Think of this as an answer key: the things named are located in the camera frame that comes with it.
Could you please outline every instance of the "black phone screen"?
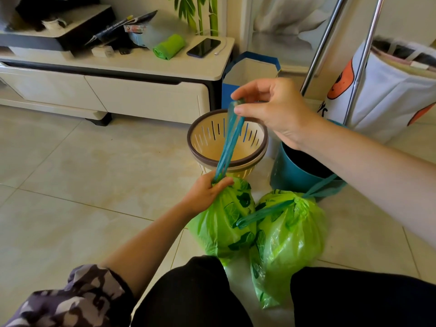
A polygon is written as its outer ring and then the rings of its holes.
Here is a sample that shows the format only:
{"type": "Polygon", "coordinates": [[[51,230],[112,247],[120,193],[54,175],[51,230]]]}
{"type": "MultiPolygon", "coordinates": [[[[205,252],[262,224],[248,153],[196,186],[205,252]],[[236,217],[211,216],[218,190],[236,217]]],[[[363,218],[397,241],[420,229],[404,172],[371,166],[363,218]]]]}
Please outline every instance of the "black phone screen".
{"type": "Polygon", "coordinates": [[[205,38],[202,42],[187,52],[188,55],[194,57],[204,57],[210,51],[219,46],[220,40],[205,38]]]}

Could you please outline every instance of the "hand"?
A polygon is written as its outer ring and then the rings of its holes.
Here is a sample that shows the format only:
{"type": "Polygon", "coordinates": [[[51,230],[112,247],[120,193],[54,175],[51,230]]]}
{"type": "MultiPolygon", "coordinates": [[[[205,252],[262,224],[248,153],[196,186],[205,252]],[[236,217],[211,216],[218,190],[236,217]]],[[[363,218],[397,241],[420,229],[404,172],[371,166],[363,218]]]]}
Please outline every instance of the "hand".
{"type": "Polygon", "coordinates": [[[218,194],[234,183],[233,178],[227,176],[212,186],[214,176],[215,171],[200,176],[182,199],[181,203],[192,214],[192,218],[209,208],[218,194]]]}
{"type": "Polygon", "coordinates": [[[245,98],[246,104],[235,107],[235,114],[255,118],[272,129],[289,147],[299,149],[301,132],[321,119],[306,105],[292,80],[258,79],[239,87],[232,99],[245,98]]]}

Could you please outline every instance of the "metal pole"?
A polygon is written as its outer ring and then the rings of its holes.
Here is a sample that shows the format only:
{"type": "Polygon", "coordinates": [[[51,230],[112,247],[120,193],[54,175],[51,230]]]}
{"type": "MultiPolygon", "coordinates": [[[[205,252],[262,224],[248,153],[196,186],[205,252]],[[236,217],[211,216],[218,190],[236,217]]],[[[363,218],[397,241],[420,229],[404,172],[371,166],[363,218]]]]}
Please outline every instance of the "metal pole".
{"type": "Polygon", "coordinates": [[[375,34],[375,28],[377,27],[377,22],[379,21],[380,12],[382,11],[384,0],[378,0],[377,6],[375,7],[374,15],[372,17],[371,26],[369,27],[368,36],[366,37],[365,45],[363,47],[362,58],[360,59],[359,67],[357,68],[356,79],[353,83],[352,93],[350,95],[350,101],[348,101],[347,112],[345,113],[344,125],[349,126],[354,108],[356,106],[357,91],[359,89],[360,80],[362,79],[363,72],[368,62],[369,53],[371,51],[372,40],[375,34]]]}
{"type": "Polygon", "coordinates": [[[332,33],[336,27],[339,18],[341,17],[341,13],[344,10],[345,4],[347,0],[337,0],[336,5],[334,6],[333,12],[330,16],[330,20],[328,21],[327,27],[324,31],[324,34],[321,38],[320,44],[318,45],[318,49],[315,52],[315,56],[313,56],[312,63],[310,64],[309,71],[307,73],[306,79],[304,79],[304,83],[301,86],[300,93],[302,96],[306,94],[307,88],[310,85],[310,82],[315,75],[315,70],[317,69],[321,57],[324,55],[325,47],[329,42],[332,33]]]}

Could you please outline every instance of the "purple camouflage fabric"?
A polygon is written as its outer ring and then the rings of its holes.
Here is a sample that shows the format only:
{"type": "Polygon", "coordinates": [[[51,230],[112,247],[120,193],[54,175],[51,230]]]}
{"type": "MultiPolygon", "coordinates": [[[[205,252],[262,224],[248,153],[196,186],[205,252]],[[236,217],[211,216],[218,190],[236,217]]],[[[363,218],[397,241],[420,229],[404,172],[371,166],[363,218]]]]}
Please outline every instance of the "purple camouflage fabric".
{"type": "Polygon", "coordinates": [[[135,304],[117,274],[82,265],[71,272],[62,290],[31,294],[4,327],[127,327],[135,304]]]}

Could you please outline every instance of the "cabinet drawer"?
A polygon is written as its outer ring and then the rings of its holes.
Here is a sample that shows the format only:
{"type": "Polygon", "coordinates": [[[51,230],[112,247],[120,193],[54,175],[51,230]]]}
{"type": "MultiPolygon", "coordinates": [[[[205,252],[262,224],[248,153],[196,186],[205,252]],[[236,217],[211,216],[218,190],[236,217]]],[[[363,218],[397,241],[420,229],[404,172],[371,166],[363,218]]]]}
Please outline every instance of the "cabinet drawer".
{"type": "Polygon", "coordinates": [[[209,92],[203,84],[85,78],[109,112],[191,124],[210,111],[209,92]]]}
{"type": "Polygon", "coordinates": [[[106,111],[83,75],[23,69],[0,63],[0,78],[29,101],[106,111]]]}

